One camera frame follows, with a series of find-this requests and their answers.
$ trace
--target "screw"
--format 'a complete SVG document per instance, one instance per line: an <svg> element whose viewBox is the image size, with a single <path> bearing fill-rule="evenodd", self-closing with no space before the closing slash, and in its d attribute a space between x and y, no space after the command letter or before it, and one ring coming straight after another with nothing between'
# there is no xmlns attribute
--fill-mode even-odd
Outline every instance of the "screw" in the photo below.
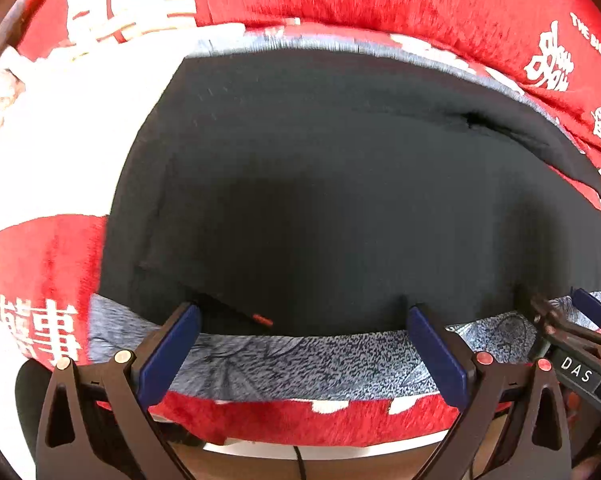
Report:
<svg viewBox="0 0 601 480"><path fill-rule="evenodd" d="M56 363L56 368L58 368L58 370L64 370L69 365L71 365L71 359L69 359L69 357L63 356Z"/></svg>
<svg viewBox="0 0 601 480"><path fill-rule="evenodd" d="M478 352L475 355L475 360L482 365L490 365L493 363L493 356L489 352Z"/></svg>
<svg viewBox="0 0 601 480"><path fill-rule="evenodd" d="M129 350L121 350L120 352L117 352L114 356L114 361L122 365L123 363L129 361L131 358L132 353Z"/></svg>
<svg viewBox="0 0 601 480"><path fill-rule="evenodd" d="M539 359L538 368L540 368L544 372L548 372L549 370L551 370L551 362L549 362L547 359Z"/></svg>

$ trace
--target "folded black garment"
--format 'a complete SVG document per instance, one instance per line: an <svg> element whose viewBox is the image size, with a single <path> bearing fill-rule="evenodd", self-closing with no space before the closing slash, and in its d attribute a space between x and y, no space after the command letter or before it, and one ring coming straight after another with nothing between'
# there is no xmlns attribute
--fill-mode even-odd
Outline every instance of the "folded black garment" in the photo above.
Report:
<svg viewBox="0 0 601 480"><path fill-rule="evenodd" d="M335 335L601 290L596 168L530 106L358 54L186 59L140 129L109 218L99 293L208 333ZM271 320L271 328L250 321Z"/></svg>

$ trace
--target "silver screw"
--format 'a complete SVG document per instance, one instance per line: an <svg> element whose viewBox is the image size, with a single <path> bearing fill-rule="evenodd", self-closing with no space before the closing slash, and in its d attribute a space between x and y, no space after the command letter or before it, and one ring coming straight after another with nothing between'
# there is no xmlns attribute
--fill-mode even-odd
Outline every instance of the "silver screw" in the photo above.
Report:
<svg viewBox="0 0 601 480"><path fill-rule="evenodd" d="M120 352L117 352L114 356L114 361L122 365L123 363L129 361L131 358L132 353L129 350L121 350Z"/></svg>
<svg viewBox="0 0 601 480"><path fill-rule="evenodd" d="M71 359L69 359L69 357L63 356L56 363L56 368L58 368L58 370L64 370L69 365L71 365Z"/></svg>

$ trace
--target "gray patterned fabric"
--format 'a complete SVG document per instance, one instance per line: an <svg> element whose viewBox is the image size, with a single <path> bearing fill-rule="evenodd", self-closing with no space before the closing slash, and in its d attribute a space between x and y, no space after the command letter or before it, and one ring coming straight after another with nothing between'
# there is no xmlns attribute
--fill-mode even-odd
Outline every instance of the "gray patterned fabric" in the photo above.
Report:
<svg viewBox="0 0 601 480"><path fill-rule="evenodd" d="M595 293L601 300L601 292ZM554 300L573 322L595 328ZM90 301L89 357L107 361L136 348L157 325L97 294ZM525 362L536 330L515 312L453 327L474 350L500 362ZM436 391L405 331L331 337L200 334L171 388L215 400L375 400Z"/></svg>

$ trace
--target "blue gripper pad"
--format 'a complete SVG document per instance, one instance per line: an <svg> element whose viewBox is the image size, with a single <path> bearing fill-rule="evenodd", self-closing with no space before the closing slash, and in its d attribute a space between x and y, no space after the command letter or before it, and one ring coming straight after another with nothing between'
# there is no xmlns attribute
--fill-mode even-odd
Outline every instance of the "blue gripper pad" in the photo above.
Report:
<svg viewBox="0 0 601 480"><path fill-rule="evenodd" d="M408 311L407 332L440 390L442 398L448 405L460 411L464 410L470 396L467 371L454 357L451 349L418 306L413 306ZM451 332L449 335L460 338L458 334Z"/></svg>
<svg viewBox="0 0 601 480"><path fill-rule="evenodd" d="M158 404L171 386L200 335L200 310L190 305L171 327L138 374L138 403L146 410Z"/></svg>
<svg viewBox="0 0 601 480"><path fill-rule="evenodd" d="M571 304L601 328L601 302L583 288L571 293Z"/></svg>

